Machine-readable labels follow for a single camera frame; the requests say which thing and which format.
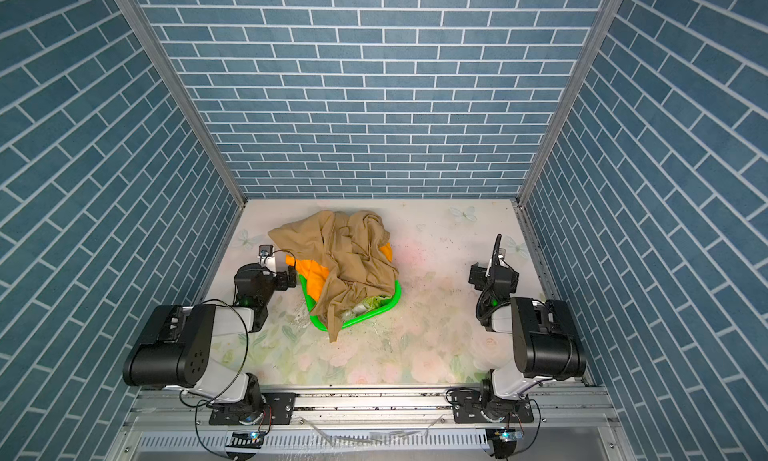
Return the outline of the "green perforated plastic basket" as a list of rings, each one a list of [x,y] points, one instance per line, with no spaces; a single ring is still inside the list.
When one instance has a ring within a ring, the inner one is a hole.
[[[311,321],[312,325],[315,328],[319,329],[320,331],[326,332],[327,331],[327,327],[326,327],[325,323],[318,316],[314,316],[314,315],[311,314],[311,311],[316,306],[316,301],[310,295],[309,287],[308,287],[308,281],[302,275],[300,275],[300,274],[298,274],[298,280],[299,280],[299,283],[301,285],[301,290],[302,290],[303,297],[304,297],[304,300],[305,300],[307,312],[310,315],[310,321]],[[401,296],[402,296],[402,286],[401,286],[399,281],[396,281],[395,282],[394,294],[391,297],[389,297],[391,299],[391,301],[388,304],[386,304],[383,307],[380,307],[378,309],[375,309],[375,310],[373,310],[373,311],[371,311],[369,313],[363,314],[360,317],[357,317],[355,319],[352,319],[352,320],[344,322],[343,325],[342,325],[342,328],[343,329],[349,328],[351,326],[354,326],[356,324],[362,323],[362,322],[364,322],[364,321],[366,321],[368,319],[374,318],[376,316],[379,316],[381,314],[384,314],[384,313],[390,311],[391,309],[393,309],[399,303],[399,301],[401,299]]]

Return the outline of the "tan drawstring shorts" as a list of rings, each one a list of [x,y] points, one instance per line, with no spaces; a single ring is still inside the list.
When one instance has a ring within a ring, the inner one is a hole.
[[[288,256],[329,269],[324,283],[310,280],[308,287],[316,301],[311,314],[325,323],[331,342],[342,330],[343,312],[366,298],[394,294],[399,272],[379,250],[390,243],[390,233],[373,211],[323,210],[274,228],[268,236]]]

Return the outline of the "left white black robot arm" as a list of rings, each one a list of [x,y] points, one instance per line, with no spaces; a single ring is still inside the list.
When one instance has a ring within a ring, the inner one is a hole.
[[[253,423],[266,408],[257,377],[241,362],[233,370],[211,358],[216,336],[249,336],[261,330],[268,303],[277,291],[297,284],[296,268],[276,271],[267,261],[251,263],[234,276],[234,300],[211,299],[195,306],[161,305],[154,309],[122,368],[129,386],[180,387],[204,399],[212,409]]]

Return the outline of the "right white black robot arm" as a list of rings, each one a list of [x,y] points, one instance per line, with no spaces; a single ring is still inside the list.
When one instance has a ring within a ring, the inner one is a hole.
[[[515,294],[519,273],[496,261],[470,267],[479,292],[475,317],[486,331],[511,338],[513,359],[483,380],[482,401],[521,401],[534,387],[584,375],[587,355],[568,304]]]

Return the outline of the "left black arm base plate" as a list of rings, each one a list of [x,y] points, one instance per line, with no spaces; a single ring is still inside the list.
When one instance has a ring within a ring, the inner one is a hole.
[[[245,398],[237,403],[217,403],[212,407],[209,424],[212,426],[268,426],[289,425],[297,394],[294,392],[267,392],[255,401]]]

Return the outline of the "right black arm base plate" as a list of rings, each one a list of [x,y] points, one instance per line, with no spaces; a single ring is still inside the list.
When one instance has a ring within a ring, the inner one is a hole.
[[[531,405],[525,400],[506,400],[467,387],[450,388],[445,399],[457,424],[532,423]]]

